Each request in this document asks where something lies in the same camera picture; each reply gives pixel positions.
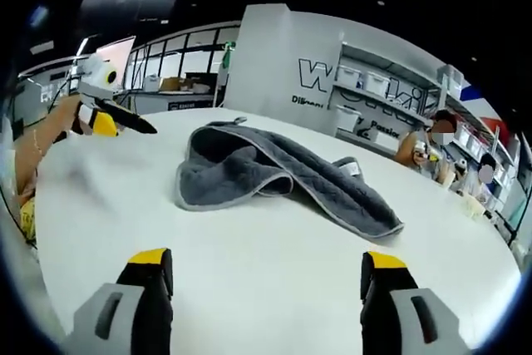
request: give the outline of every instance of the white wall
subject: white wall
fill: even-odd
[[[334,71],[322,73],[321,91],[302,87],[298,60],[323,63],[317,68],[334,68],[342,42],[434,79],[436,70],[445,64],[399,37],[359,22],[291,12],[284,4],[252,5],[246,8],[229,66],[225,105],[323,131],[328,121],[326,107],[302,106],[291,99],[303,96],[323,104],[332,89]]]

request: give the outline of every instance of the workstation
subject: workstation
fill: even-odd
[[[153,338],[163,351],[146,334],[150,354],[402,353],[396,337],[421,352],[481,347],[532,241],[525,137],[494,122],[485,99],[471,105],[456,68],[401,37],[283,3],[236,17],[87,36],[75,56],[19,75],[6,116],[42,155],[27,242],[60,324],[54,341],[129,353],[141,321],[164,329]],[[39,122],[78,96],[74,123],[44,148]],[[449,165],[497,162],[486,205],[394,160],[442,109],[458,120]],[[132,264],[144,277],[157,269],[166,318],[122,301],[123,286],[142,285],[125,279]],[[406,285],[382,289],[405,272]],[[108,340],[118,324],[126,335]]]

